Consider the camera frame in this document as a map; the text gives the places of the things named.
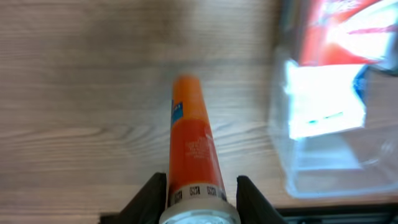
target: wooden table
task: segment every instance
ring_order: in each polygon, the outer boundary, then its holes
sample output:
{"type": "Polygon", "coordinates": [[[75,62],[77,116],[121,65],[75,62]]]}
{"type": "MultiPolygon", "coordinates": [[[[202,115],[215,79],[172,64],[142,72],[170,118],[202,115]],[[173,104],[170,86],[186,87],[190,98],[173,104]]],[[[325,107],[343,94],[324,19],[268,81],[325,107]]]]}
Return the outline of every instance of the wooden table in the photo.
{"type": "MultiPolygon", "coordinates": [[[[95,223],[120,211],[168,170],[171,84],[182,72],[202,79],[231,203],[241,174],[276,207],[397,201],[284,191],[266,131],[279,4],[1,1],[0,223],[95,223]]],[[[396,93],[397,81],[378,78],[370,110],[384,109],[373,124],[391,125],[386,100],[396,97],[378,90],[396,93]]]]}

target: product label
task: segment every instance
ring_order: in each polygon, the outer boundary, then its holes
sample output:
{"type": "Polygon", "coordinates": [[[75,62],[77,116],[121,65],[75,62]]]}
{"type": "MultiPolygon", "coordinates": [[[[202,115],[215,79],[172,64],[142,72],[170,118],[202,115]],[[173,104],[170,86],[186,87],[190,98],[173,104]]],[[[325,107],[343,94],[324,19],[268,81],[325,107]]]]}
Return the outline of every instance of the product label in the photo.
{"type": "Polygon", "coordinates": [[[225,191],[212,184],[190,184],[178,189],[174,194],[170,194],[170,206],[184,200],[193,198],[220,198],[226,201],[225,191]]]}
{"type": "Polygon", "coordinates": [[[181,119],[171,132],[169,195],[197,183],[224,189],[209,125],[200,119],[181,119]]]}
{"type": "Polygon", "coordinates": [[[182,102],[181,102],[172,107],[172,119],[171,119],[172,125],[178,119],[182,118],[182,116],[183,116],[183,109],[182,109],[182,102]]]}

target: red packaging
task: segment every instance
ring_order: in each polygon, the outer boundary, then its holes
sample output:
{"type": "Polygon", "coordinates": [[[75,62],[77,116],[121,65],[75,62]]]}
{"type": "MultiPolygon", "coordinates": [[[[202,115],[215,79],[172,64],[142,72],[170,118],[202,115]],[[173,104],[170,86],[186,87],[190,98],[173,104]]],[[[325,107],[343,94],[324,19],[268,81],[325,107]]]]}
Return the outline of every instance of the red packaging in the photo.
{"type": "Polygon", "coordinates": [[[397,0],[292,0],[284,44],[301,66],[380,63],[396,39],[397,0]]]}

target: orange bottle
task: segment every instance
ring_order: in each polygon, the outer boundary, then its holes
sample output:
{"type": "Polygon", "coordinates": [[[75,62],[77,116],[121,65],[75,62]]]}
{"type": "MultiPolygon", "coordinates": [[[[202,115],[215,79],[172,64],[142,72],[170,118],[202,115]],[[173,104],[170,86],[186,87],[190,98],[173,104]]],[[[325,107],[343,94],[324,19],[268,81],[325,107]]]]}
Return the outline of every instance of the orange bottle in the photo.
{"type": "Polygon", "coordinates": [[[226,201],[200,81],[189,75],[173,86],[169,206],[160,223],[240,223],[226,201]]]}

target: white cap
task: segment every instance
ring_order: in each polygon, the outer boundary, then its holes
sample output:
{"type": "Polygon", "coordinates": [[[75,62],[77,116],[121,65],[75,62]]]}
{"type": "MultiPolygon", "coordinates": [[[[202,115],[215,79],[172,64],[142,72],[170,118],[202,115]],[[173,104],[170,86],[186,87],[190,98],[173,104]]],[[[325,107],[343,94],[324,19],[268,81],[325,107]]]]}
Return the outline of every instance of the white cap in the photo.
{"type": "Polygon", "coordinates": [[[169,207],[159,224],[240,224],[238,211],[220,198],[193,198],[169,207]]]}

